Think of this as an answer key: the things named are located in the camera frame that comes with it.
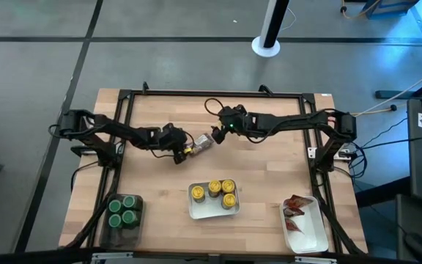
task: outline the wooden tabletop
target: wooden tabletop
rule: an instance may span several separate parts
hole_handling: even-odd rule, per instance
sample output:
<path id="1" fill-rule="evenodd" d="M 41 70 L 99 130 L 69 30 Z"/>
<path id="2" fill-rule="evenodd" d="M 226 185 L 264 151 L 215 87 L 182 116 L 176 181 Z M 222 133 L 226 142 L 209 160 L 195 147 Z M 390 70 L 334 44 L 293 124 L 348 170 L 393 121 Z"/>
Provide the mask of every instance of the wooden tabletop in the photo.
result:
<path id="1" fill-rule="evenodd" d="M 101 89 L 94 112 L 113 118 L 118 93 L 118 89 Z M 331 95 L 315 94 L 315 98 L 317 109 L 334 107 Z M 219 99 L 225 106 L 243 104 L 248 111 L 274 115 L 300 113 L 295 99 Z M 210 126 L 218 121 L 204 110 L 204 100 L 198 96 L 135 96 L 130 125 L 162 127 L 172 122 L 196 139 L 210 133 Z M 211 111 L 219 110 L 218 104 L 212 102 L 209 107 Z M 125 112 L 122 111 L 120 120 L 124 120 Z M 278 206 L 293 194 L 311 195 L 305 151 L 302 131 L 278 133 L 261 144 L 228 134 L 222 144 L 215 144 L 179 165 L 171 158 L 155 158 L 151 152 L 127 144 L 118 193 L 141 195 L 147 205 L 141 241 L 135 250 L 291 254 L 284 243 Z M 96 156 L 85 156 L 80 166 L 96 159 Z M 336 166 L 347 170 L 345 163 L 337 161 Z M 92 215 L 101 171 L 102 168 L 93 167 L 77 174 L 60 246 L 71 242 Z M 337 171 L 329 176 L 337 219 L 356 245 L 367 252 L 351 180 Z M 193 220 L 188 212 L 188 186 L 227 178 L 237 184 L 240 212 L 235 216 Z M 327 219 L 324 223 L 329 250 L 333 252 L 330 225 Z"/>

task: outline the metal tray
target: metal tray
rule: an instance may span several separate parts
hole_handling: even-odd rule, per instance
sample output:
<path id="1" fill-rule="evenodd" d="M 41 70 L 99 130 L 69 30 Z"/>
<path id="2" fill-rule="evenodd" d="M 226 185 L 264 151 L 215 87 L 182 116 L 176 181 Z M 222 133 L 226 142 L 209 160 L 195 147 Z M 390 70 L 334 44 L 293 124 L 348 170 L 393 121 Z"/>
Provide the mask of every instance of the metal tray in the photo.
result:
<path id="1" fill-rule="evenodd" d="M 240 210 L 240 203 L 239 203 L 239 194 L 237 193 L 237 184 L 234 181 L 235 184 L 235 190 L 233 194 L 235 195 L 236 203 L 235 206 L 231 209 L 224 209 L 221 206 L 221 203 L 223 201 L 223 195 L 220 194 L 216 198 L 210 197 L 208 194 L 208 184 L 207 183 L 192 183 L 190 186 L 188 186 L 188 210 L 190 212 L 190 217 L 192 219 L 204 219 L 209 217 L 215 217 L 215 216 L 231 216 L 234 214 L 239 213 Z M 201 186 L 204 188 L 204 201 L 203 202 L 195 202 L 193 200 L 193 197 L 191 196 L 191 189 L 195 186 Z"/>

